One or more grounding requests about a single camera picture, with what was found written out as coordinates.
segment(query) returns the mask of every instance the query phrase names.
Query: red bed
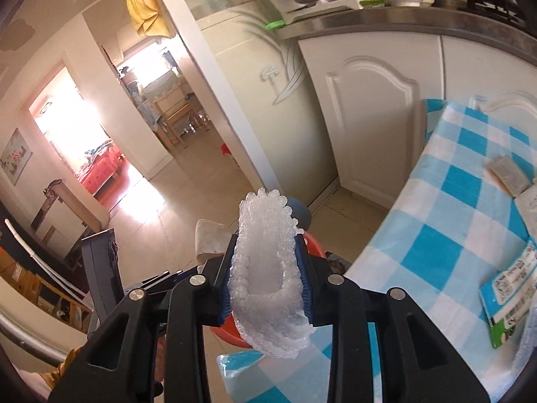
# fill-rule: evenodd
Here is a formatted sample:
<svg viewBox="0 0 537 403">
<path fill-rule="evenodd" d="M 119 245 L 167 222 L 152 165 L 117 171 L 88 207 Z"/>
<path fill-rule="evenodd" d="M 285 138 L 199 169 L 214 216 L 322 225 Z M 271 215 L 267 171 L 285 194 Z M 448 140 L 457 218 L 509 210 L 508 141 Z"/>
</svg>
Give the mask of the red bed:
<svg viewBox="0 0 537 403">
<path fill-rule="evenodd" d="M 123 153 L 112 141 L 106 141 L 96 150 L 87 152 L 88 162 L 82 165 L 76 177 L 91 195 L 112 177 L 119 168 Z"/>
</svg>

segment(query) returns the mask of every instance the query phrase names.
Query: white cabinet door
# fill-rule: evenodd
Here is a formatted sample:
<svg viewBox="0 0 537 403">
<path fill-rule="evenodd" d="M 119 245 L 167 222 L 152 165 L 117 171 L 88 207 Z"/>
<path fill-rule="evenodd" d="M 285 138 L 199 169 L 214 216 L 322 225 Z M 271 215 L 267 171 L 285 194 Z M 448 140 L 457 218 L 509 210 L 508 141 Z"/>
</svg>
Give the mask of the white cabinet door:
<svg viewBox="0 0 537 403">
<path fill-rule="evenodd" d="M 391 207 L 423 149 L 422 99 L 444 98 L 440 37 L 367 32 L 299 44 L 342 186 Z"/>
<path fill-rule="evenodd" d="M 492 114 L 537 139 L 537 68 L 486 45 L 442 37 L 446 99 Z"/>
</svg>

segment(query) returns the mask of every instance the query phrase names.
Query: doorway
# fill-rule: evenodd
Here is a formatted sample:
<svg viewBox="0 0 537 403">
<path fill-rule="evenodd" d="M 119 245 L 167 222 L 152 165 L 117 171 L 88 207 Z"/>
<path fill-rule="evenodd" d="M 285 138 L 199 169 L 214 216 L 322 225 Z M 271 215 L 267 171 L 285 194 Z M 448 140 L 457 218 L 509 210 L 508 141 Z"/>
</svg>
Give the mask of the doorway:
<svg viewBox="0 0 537 403">
<path fill-rule="evenodd" d="M 142 178 L 106 134 L 65 66 L 29 109 L 62 163 L 108 211 Z"/>
<path fill-rule="evenodd" d="M 116 66 L 136 108 L 165 148 L 175 156 L 176 146 L 198 130 L 209 130 L 209 117 L 171 55 L 168 39 L 152 39 L 125 53 Z"/>
</svg>

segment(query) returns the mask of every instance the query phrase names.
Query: stainless steel countertop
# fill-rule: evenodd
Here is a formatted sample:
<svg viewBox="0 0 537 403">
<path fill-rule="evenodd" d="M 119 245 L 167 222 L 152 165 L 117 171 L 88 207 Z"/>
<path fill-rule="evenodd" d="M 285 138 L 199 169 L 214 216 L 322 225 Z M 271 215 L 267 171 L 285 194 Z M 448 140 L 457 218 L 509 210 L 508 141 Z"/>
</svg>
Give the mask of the stainless steel countertop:
<svg viewBox="0 0 537 403">
<path fill-rule="evenodd" d="M 454 36 L 505 51 L 537 66 L 537 39 L 484 16 L 437 7 L 348 10 L 297 21 L 276 31 L 279 39 L 354 32 L 418 32 Z"/>
</svg>

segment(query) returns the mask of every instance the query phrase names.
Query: yellow towel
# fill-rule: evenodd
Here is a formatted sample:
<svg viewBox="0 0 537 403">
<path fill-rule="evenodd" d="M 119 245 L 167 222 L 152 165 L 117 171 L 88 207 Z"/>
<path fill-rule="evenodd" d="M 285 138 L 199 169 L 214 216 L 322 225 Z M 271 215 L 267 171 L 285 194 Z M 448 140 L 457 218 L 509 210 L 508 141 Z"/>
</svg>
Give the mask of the yellow towel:
<svg viewBox="0 0 537 403">
<path fill-rule="evenodd" d="M 166 21 L 158 12 L 156 0 L 127 0 L 127 9 L 131 15 L 134 28 L 141 36 L 164 36 L 171 38 Z"/>
</svg>

